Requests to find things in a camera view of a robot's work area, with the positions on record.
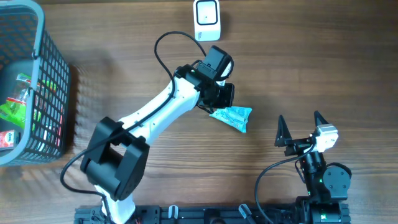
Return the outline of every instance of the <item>basket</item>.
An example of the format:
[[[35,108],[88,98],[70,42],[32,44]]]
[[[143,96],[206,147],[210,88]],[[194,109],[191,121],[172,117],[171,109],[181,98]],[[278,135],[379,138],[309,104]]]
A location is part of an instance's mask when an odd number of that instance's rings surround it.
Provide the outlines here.
[[[0,151],[0,166],[44,164],[65,152],[69,67],[45,30],[44,12],[29,0],[0,1],[0,100],[19,73],[31,77],[24,129],[0,119],[0,131],[20,132]]]

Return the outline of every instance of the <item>wooden table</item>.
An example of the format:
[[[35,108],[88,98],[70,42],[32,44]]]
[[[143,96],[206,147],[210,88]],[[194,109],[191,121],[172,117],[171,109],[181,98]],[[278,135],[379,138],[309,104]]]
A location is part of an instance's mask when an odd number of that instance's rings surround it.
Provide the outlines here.
[[[194,109],[151,146],[139,205],[254,202],[265,167],[284,159],[274,147],[278,115],[294,138],[314,130],[313,112],[338,129],[325,154],[353,171],[353,223],[398,222],[397,1],[222,1],[222,37],[203,43],[231,54],[236,106],[253,109],[248,133]],[[170,81],[153,54],[164,32],[193,33],[191,2],[43,6],[47,29],[75,79],[73,144],[46,166],[0,169],[0,223],[71,223],[74,209],[97,205],[59,182],[72,154],[84,149],[104,116],[138,110]],[[159,54],[173,70],[203,58],[186,37],[162,40]],[[67,182],[94,189],[75,164]],[[260,184],[262,202],[293,202],[307,191],[293,163],[272,169]]]

